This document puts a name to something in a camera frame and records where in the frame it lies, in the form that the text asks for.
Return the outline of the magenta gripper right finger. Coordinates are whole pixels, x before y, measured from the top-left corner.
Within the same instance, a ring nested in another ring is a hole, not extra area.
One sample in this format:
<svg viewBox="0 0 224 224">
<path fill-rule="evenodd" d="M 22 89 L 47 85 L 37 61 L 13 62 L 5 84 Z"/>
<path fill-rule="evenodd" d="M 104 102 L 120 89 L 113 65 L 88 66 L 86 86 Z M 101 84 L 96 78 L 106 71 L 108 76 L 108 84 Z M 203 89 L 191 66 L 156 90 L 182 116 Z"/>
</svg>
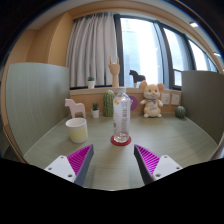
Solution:
<svg viewBox="0 0 224 224">
<path fill-rule="evenodd" d="M 134 155 L 145 185 L 182 169 L 182 167 L 168 155 L 158 156 L 137 144 L 134 145 Z"/>
</svg>

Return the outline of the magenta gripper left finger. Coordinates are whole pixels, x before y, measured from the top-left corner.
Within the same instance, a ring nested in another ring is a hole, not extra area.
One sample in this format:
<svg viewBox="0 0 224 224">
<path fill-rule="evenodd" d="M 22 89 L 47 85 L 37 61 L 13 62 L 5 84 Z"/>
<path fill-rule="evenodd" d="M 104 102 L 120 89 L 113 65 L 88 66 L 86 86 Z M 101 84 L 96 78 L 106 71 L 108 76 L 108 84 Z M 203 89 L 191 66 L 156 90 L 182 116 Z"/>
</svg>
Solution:
<svg viewBox="0 0 224 224">
<path fill-rule="evenodd" d="M 93 145 L 88 145 L 68 157 L 60 155 L 45 168 L 45 171 L 82 186 L 93 155 Z"/>
</svg>

